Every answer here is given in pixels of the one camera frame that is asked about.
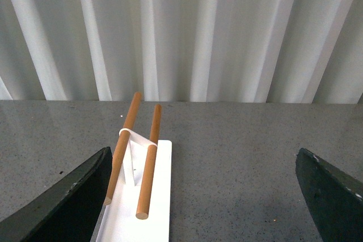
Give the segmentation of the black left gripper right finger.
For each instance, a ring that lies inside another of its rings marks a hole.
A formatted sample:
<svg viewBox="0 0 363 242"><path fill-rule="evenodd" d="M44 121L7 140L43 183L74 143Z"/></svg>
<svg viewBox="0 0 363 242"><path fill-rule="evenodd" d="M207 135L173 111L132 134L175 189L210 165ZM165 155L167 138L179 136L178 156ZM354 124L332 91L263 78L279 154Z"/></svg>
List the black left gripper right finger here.
<svg viewBox="0 0 363 242"><path fill-rule="evenodd" d="M362 241L362 182L305 148L296 177L323 241Z"/></svg>

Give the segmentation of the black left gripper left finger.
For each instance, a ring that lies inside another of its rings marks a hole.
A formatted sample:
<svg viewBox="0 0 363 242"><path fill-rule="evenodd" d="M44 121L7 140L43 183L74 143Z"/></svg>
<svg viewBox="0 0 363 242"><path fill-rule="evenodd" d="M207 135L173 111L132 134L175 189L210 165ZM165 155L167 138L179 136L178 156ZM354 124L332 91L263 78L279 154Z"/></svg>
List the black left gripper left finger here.
<svg viewBox="0 0 363 242"><path fill-rule="evenodd" d="M1 222L1 241L90 241L108 188L105 147Z"/></svg>

